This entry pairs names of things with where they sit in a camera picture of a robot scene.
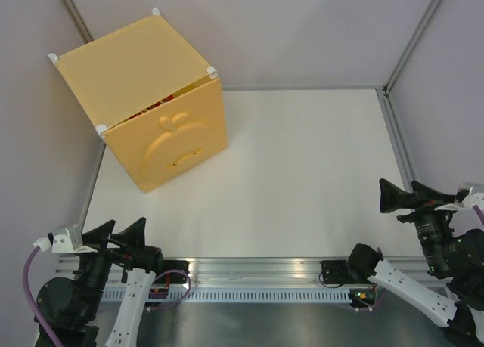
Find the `gray floor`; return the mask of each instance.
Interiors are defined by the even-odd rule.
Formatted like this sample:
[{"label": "gray floor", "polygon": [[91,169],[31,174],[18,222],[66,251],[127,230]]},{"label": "gray floor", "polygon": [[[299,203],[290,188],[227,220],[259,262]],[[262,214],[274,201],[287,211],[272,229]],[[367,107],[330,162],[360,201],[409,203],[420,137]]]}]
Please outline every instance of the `gray floor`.
[{"label": "gray floor", "polygon": [[[117,308],[103,305],[96,324],[104,341]],[[448,347],[423,314],[387,293],[373,312],[335,305],[182,304],[145,313],[139,328],[143,347],[371,346]]]}]

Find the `white corner bracket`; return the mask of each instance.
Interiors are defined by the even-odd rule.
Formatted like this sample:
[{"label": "white corner bracket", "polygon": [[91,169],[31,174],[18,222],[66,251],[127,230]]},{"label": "white corner bracket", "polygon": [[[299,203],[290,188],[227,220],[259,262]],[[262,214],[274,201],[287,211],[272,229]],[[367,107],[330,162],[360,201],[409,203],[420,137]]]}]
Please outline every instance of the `white corner bracket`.
[{"label": "white corner bracket", "polygon": [[100,124],[96,126],[96,132],[98,133],[99,137],[103,140],[106,139],[106,135],[103,134],[105,131],[107,131],[106,125]]},{"label": "white corner bracket", "polygon": [[208,66],[206,68],[206,71],[209,73],[209,76],[210,76],[211,80],[216,79],[217,77],[219,77],[219,73],[217,72],[217,70],[213,66]]},{"label": "white corner bracket", "polygon": [[57,63],[57,60],[59,59],[59,57],[52,52],[50,54],[48,54],[47,56],[48,56],[48,58],[51,59],[51,61],[54,65]]}]

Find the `white tabletop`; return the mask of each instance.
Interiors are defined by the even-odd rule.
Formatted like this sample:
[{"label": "white tabletop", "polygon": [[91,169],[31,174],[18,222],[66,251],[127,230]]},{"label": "white tabletop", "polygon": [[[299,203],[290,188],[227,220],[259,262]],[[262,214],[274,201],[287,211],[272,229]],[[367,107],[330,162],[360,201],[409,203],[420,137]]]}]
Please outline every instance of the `white tabletop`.
[{"label": "white tabletop", "polygon": [[379,212],[402,180],[373,90],[227,91],[229,146],[143,194],[106,149],[85,231],[147,219],[168,257],[345,257],[356,243],[422,256],[413,225]]}]

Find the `white wall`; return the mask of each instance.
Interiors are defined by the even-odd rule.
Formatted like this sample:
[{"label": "white wall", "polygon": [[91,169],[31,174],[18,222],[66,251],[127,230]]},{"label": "white wall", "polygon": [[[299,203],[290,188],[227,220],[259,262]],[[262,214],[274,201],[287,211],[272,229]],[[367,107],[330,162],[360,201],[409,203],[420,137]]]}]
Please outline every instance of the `white wall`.
[{"label": "white wall", "polygon": [[[82,44],[60,2],[0,0],[0,33],[0,336],[28,346],[35,324],[23,263],[35,239],[79,219],[100,141],[46,55]],[[54,261],[34,261],[34,295]]]},{"label": "white wall", "polygon": [[484,184],[483,1],[445,0],[392,92],[419,179],[449,193]]},{"label": "white wall", "polygon": [[74,0],[98,38],[162,15],[226,87],[384,85],[430,0]]}]

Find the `white connector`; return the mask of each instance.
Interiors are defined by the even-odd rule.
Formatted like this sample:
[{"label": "white connector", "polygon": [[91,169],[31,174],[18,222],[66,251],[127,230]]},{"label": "white connector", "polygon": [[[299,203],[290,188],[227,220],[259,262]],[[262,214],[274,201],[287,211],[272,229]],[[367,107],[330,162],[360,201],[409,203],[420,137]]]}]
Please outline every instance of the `white connector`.
[{"label": "white connector", "polygon": [[51,241],[48,237],[41,237],[35,243],[33,243],[34,247],[39,247],[41,251],[49,250],[52,247]]}]

